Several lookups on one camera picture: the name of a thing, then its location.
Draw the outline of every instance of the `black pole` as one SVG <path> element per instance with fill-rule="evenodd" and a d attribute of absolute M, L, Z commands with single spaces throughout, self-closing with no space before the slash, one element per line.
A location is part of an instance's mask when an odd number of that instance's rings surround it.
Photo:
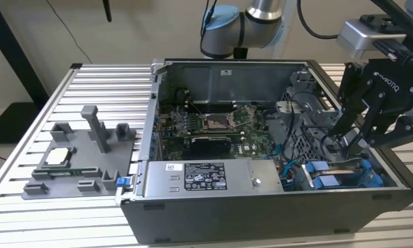
<path fill-rule="evenodd" d="M 49 96 L 1 12 L 0 50 L 33 101 L 11 103 L 0 115 L 0 143 L 9 144 L 21 139 Z"/>
<path fill-rule="evenodd" d="M 109 0 L 102 0 L 105 16 L 107 18 L 107 22 L 111 22 L 111 11 L 110 11 L 110 2 Z"/>
<path fill-rule="evenodd" d="M 34 73 L 25 53 L 15 40 L 6 20 L 0 12 L 0 50 L 31 98 L 34 106 L 42 109 L 49 96 Z"/>

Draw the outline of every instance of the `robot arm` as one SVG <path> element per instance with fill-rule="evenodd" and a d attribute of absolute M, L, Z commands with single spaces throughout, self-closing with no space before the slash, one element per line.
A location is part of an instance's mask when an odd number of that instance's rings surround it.
<path fill-rule="evenodd" d="M 389 38 L 371 44 L 387 57 L 370 59 L 362 66 L 347 63 L 338 91 L 342 116 L 329 136 L 343 136 L 357 116 L 367 109 L 357 137 L 346 147 L 346 153 L 361 149 L 362 139 L 371 147 L 393 148 L 413 141 L 413 20 L 393 1 L 371 0 L 387 13 L 366 15 L 359 19 L 363 27 L 387 34 Z M 393 38 L 405 34 L 402 44 Z M 347 32 L 341 32 L 343 39 Z"/>
<path fill-rule="evenodd" d="M 281 0 L 253 0 L 245 12 L 214 6 L 203 18 L 199 49 L 209 58 L 227 58 L 234 48 L 263 48 L 281 35 Z"/>

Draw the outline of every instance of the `blue latch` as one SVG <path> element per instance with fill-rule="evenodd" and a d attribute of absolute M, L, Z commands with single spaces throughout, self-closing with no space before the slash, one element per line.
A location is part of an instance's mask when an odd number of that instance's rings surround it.
<path fill-rule="evenodd" d="M 115 186 L 122 187 L 122 188 L 130 186 L 130 178 L 129 177 L 119 177 L 115 180 Z"/>

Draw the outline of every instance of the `white label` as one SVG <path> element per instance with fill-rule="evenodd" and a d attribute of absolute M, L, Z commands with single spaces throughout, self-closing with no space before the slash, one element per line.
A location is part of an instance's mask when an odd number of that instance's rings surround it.
<path fill-rule="evenodd" d="M 230 76 L 233 74 L 233 71 L 231 70 L 221 70 L 219 71 L 219 75 L 221 76 Z"/>
<path fill-rule="evenodd" d="M 181 171 L 183 164 L 166 164 L 165 171 Z"/>

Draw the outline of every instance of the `slotted aluminum surface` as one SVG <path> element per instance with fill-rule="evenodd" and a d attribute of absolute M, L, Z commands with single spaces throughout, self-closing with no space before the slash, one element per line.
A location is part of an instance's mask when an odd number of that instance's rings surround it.
<path fill-rule="evenodd" d="M 343 66 L 325 64 L 322 68 L 339 84 Z M 23 201 L 19 194 L 47 148 L 53 122 L 69 121 L 73 129 L 87 128 L 78 114 L 85 104 L 98 106 L 97 115 L 107 127 L 127 122 L 137 130 L 135 167 L 149 75 L 149 66 L 137 65 L 85 65 L 69 71 L 0 171 L 0 247 L 146 247 L 137 244 L 111 196 Z M 413 143 L 394 152 L 413 172 Z M 413 247 L 413 204 L 403 211 L 379 215 L 354 235 L 178 247 Z"/>

